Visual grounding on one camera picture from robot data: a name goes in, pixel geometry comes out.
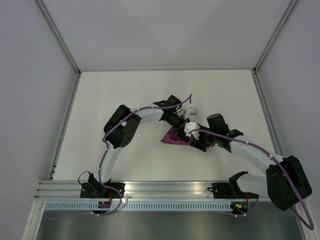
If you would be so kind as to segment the purple cloth napkin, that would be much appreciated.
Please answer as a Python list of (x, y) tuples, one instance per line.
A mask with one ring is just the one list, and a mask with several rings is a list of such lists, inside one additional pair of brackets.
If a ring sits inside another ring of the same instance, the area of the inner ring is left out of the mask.
[(163, 139), (161, 140), (164, 144), (169, 145), (189, 145), (193, 140), (193, 136), (187, 137), (185, 132), (175, 132), (173, 127), (169, 129), (169, 131), (164, 135)]

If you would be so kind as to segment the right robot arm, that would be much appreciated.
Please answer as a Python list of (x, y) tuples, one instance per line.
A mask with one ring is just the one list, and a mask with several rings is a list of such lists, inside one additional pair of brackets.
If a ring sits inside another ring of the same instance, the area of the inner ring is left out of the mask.
[(229, 129), (219, 113), (207, 117), (208, 127), (188, 122), (186, 136), (193, 137), (191, 146), (206, 152), (217, 145), (255, 166), (263, 176), (240, 171), (228, 179), (227, 190), (232, 198), (245, 194), (267, 197), (280, 210), (286, 211), (312, 194), (312, 188), (300, 161), (270, 153), (253, 143), (241, 131)]

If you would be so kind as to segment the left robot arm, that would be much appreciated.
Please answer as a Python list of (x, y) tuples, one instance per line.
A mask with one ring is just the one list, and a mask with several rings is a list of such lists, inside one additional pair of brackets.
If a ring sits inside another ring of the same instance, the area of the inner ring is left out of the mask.
[(83, 199), (108, 198), (111, 191), (123, 193), (110, 182), (115, 163), (124, 147), (133, 140), (138, 127), (144, 123), (164, 121), (171, 126), (176, 144), (188, 144), (184, 128), (186, 120), (178, 115), (178, 110), (185, 103), (192, 102), (192, 95), (180, 101), (174, 95), (167, 100), (154, 102), (149, 106), (129, 108), (120, 105), (103, 128), (102, 142), (105, 151), (96, 170), (89, 174), (88, 181), (81, 185), (80, 197)]

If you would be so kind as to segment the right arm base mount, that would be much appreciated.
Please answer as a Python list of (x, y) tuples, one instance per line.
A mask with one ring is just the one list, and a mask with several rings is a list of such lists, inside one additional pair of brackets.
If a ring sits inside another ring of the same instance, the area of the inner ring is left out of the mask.
[(206, 188), (213, 194), (214, 199), (227, 199), (227, 200), (244, 200), (243, 203), (232, 203), (231, 209), (237, 210), (240, 213), (247, 213), (250, 209), (250, 200), (256, 200), (258, 195), (251, 192), (243, 192), (237, 186), (232, 186), (227, 182), (212, 183), (211, 186)]

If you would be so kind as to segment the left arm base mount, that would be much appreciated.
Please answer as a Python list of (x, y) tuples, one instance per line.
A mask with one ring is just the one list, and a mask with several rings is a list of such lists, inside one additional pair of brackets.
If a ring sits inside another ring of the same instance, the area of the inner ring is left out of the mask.
[[(107, 185), (111, 188), (118, 190), (123, 197), (125, 192), (125, 183), (123, 182), (109, 182)], [(108, 202), (111, 203), (113, 199), (119, 199), (120, 195), (113, 189), (102, 187), (101, 189), (94, 190), (94, 188), (88, 183), (85, 182), (82, 184), (80, 191), (81, 199), (108, 199)]]

